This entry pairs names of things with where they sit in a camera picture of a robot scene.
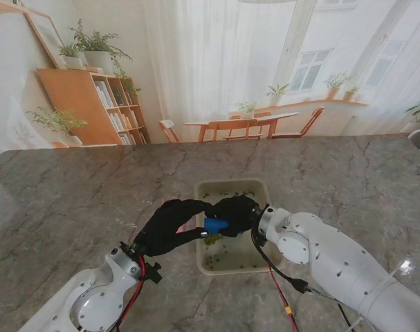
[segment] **window frame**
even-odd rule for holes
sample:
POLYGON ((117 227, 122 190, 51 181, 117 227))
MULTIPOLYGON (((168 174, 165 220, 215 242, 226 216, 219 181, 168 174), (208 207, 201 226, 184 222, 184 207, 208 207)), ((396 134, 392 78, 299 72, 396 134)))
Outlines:
POLYGON ((385 78, 387 77, 388 73, 390 72, 393 64, 396 62, 396 59, 399 57, 400 54, 402 54, 403 49, 405 48, 405 45, 406 45, 406 41, 404 41, 404 40, 396 40, 396 39, 387 40, 387 43, 384 45, 384 47, 382 48, 382 50, 380 51, 380 53, 377 55, 376 59, 374 60, 374 64, 372 65, 371 69, 368 72, 367 77, 364 80, 363 86, 366 89, 377 89, 382 84, 382 82, 385 80, 385 78), (383 51, 385 50, 385 47, 390 42, 396 42, 396 43, 400 43, 401 44, 400 51, 396 55, 384 55, 383 54, 383 51), (384 72, 384 74, 383 74, 381 80, 379 81, 379 83, 377 85, 369 85, 368 84, 368 80, 369 80, 370 76, 372 75, 372 73, 373 73, 374 69, 376 68, 376 65, 378 64, 378 61, 380 59, 391 60, 391 63, 388 66, 388 69, 384 72))
POLYGON ((328 4, 324 2, 325 0, 319 1, 316 6, 316 10, 340 10, 340 9, 354 9, 360 3, 360 0, 357 0, 353 3, 343 3, 344 0, 338 0, 338 3, 328 4))
POLYGON ((322 72, 324 71, 324 68, 325 68, 325 64, 327 63, 327 60, 331 56, 331 53, 332 52, 333 52, 333 49, 332 48, 326 48, 326 49, 322 49, 322 50, 312 50, 312 51, 308 51, 308 52, 301 52, 301 53, 299 53, 299 57, 298 57, 298 60, 296 62, 298 65, 296 65, 294 67, 293 74, 291 75, 291 79, 289 80, 290 89, 291 89, 291 85, 293 84, 293 80, 295 78, 295 74, 297 73, 298 69, 299 68, 302 68, 302 67, 307 67, 308 69, 307 69, 306 73, 304 74, 304 78, 303 78, 302 82, 300 83, 300 88, 298 90, 289 90, 289 93, 291 93, 291 94, 294 94, 294 93, 306 93, 308 91, 313 90, 314 87, 316 86, 316 82, 317 82, 318 78, 322 75, 322 72), (314 55, 314 58, 316 58, 317 54, 318 53, 322 53, 322 52, 328 52, 328 54, 325 57, 325 59, 322 60, 321 62, 310 62, 309 64, 300 64, 302 62, 302 58, 304 57, 304 55, 306 55, 306 54, 313 54, 314 53, 315 54, 314 55), (317 66, 319 64, 321 65, 321 67, 320 67, 320 70, 319 70, 318 74, 316 75, 316 78, 314 79, 314 82, 313 82, 313 85, 311 86, 311 88, 302 89, 302 87, 303 87, 303 85, 305 83, 305 80, 306 80, 306 78, 308 76, 309 69, 312 66, 317 66))

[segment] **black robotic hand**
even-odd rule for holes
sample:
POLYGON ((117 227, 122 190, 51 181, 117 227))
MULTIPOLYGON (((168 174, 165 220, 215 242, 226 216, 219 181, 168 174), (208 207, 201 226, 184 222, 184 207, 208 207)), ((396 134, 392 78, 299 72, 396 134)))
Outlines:
POLYGON ((245 195, 222 199, 215 206, 205 211, 209 218, 227 220, 229 226, 220 230, 227 237, 236 237, 240 232, 249 230, 256 221, 259 205, 245 195))
POLYGON ((177 233, 179 227, 189 221, 195 214, 207 211, 212 205, 203 201, 174 199, 162 204, 156 210, 144 228, 137 234, 134 242, 145 247, 145 254, 159 256, 176 247, 201 238, 205 228, 197 227, 187 232, 177 233))

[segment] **white tray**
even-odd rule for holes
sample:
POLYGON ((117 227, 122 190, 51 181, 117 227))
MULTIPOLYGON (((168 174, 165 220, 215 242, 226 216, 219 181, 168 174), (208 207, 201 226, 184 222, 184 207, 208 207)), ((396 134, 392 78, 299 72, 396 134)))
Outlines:
MULTIPOLYGON (((270 203, 266 185, 257 178, 205 181, 196 185, 194 193, 196 199, 211 204, 236 194, 246 194, 261 208, 270 203)), ((198 227, 203 227, 204 218, 204 213, 197 216, 198 227)), ((276 246, 267 243, 262 250, 276 266, 283 264, 283 257, 276 246)), ((197 266, 207 275, 268 271, 268 265, 251 241, 250 230, 235 238, 224 237, 210 246, 205 245, 203 239, 198 239, 197 266)))

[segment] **marble countertop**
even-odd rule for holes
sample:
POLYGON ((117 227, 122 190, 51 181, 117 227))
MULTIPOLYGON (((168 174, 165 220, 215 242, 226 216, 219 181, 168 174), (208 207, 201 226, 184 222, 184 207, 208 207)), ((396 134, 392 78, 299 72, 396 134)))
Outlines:
MULTIPOLYGON (((420 293, 420 153, 407 138, 9 151, 0 156, 0 332, 19 329, 76 272, 133 239, 165 197, 240 177, 262 179, 274 206, 319 215, 387 270, 409 256, 415 269, 397 277, 420 293)), ((163 280, 145 284, 122 332, 292 331, 268 273, 210 277, 195 251, 189 243, 158 257, 163 280)), ((304 266, 283 269, 310 280, 304 266)), ((329 300, 280 285, 302 332, 347 329, 329 300)))

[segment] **wooden chair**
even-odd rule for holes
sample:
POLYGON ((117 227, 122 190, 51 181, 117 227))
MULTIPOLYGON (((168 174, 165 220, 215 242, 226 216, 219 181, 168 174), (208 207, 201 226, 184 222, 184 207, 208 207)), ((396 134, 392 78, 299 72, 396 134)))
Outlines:
POLYGON ((324 107, 319 107, 315 109, 308 123, 305 125, 305 127, 302 128, 300 133, 274 133, 272 138, 300 138, 304 136, 311 128, 313 123, 319 118, 320 114, 322 114, 323 110, 324 107))
POLYGON ((218 130, 233 130, 233 129, 245 129, 245 136, 240 136, 238 139, 248 140, 248 133, 250 127, 257 126, 257 119, 241 119, 241 120, 226 120, 226 121, 214 121, 208 123, 208 128, 213 129, 214 133, 212 136, 213 142, 217 140, 218 130))
MULTIPOLYGON (((262 113, 256 113, 254 115, 254 118, 261 118, 262 116, 270 116, 271 112, 262 112, 262 113)), ((240 119, 241 116, 230 116, 230 120, 237 120, 240 119)), ((257 138, 259 139, 262 136, 262 127, 260 126, 260 130, 259 133, 253 134, 253 135, 249 135, 248 138, 257 138)), ((228 134, 227 137, 224 137, 226 140, 236 140, 236 139, 240 139, 240 138, 244 138, 243 136, 231 136, 232 130, 230 130, 230 133, 228 134)))
POLYGON ((179 143, 179 137, 177 137, 176 132, 173 130, 174 123, 171 120, 162 120, 159 121, 161 129, 167 136, 168 143, 179 143))

